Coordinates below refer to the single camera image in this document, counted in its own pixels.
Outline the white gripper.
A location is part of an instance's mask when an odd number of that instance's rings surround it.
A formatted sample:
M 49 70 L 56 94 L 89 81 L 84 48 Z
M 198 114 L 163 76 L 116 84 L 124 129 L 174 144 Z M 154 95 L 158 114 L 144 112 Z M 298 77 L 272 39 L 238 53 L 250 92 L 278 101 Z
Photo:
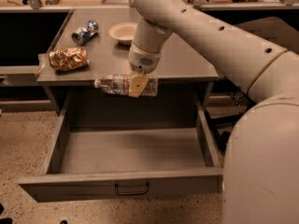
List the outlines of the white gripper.
M 161 53 L 151 53 L 140 49 L 133 43 L 129 50 L 129 64 L 133 71 L 144 74 L 152 73 L 161 59 Z M 139 97 L 146 88 L 149 79 L 140 75 L 132 75 L 129 84 L 129 95 Z

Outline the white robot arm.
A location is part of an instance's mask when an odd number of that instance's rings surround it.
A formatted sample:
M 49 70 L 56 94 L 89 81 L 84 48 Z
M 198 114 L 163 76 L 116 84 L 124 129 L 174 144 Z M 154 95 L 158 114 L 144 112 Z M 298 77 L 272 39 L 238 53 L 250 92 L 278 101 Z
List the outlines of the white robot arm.
M 233 128 L 224 157 L 224 224 L 299 224 L 299 57 L 188 6 L 134 0 L 141 15 L 129 61 L 152 72 L 176 33 L 254 102 Z

